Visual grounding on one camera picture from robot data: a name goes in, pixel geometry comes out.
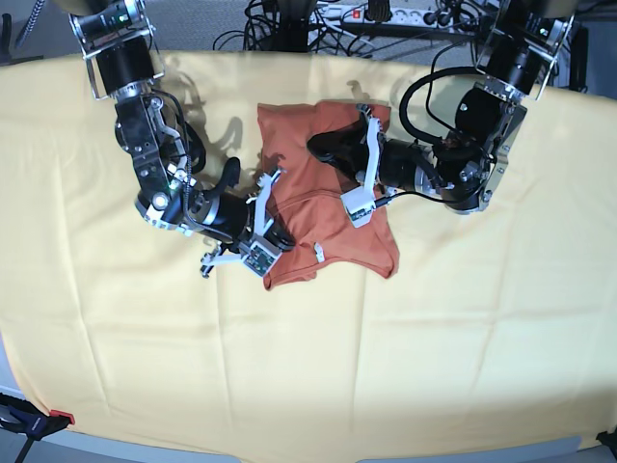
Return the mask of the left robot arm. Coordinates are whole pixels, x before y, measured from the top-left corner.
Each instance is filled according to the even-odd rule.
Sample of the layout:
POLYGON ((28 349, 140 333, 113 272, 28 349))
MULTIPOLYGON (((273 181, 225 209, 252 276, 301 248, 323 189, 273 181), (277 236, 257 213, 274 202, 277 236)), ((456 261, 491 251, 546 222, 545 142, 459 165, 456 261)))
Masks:
POLYGON ((399 120, 412 141, 386 136, 367 106, 344 128, 312 136, 307 149, 318 161, 354 180, 341 196, 358 226, 378 208, 417 196, 469 214, 490 204, 507 167, 509 144, 526 115, 523 99, 546 86, 572 28, 576 1, 505 1, 476 26, 482 48, 471 67, 431 68, 408 87, 399 120), (444 136, 417 128, 408 106, 422 87, 453 76, 475 76, 444 136))

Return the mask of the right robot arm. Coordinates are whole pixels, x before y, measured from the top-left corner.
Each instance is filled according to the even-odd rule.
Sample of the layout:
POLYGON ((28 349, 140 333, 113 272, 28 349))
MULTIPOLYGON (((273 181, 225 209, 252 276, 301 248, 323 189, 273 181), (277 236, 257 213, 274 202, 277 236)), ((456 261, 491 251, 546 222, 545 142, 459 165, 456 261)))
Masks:
POLYGON ((267 214, 268 185, 256 196, 231 193, 240 179, 238 158, 226 161, 218 182, 205 186, 195 176, 206 149, 187 122, 178 99, 157 87, 164 75, 153 62, 158 50, 142 1, 61 1, 78 39, 96 99, 115 102, 115 136, 131 157, 139 182, 136 206, 156 228, 218 241, 238 253, 262 238, 277 252, 295 241, 267 214))

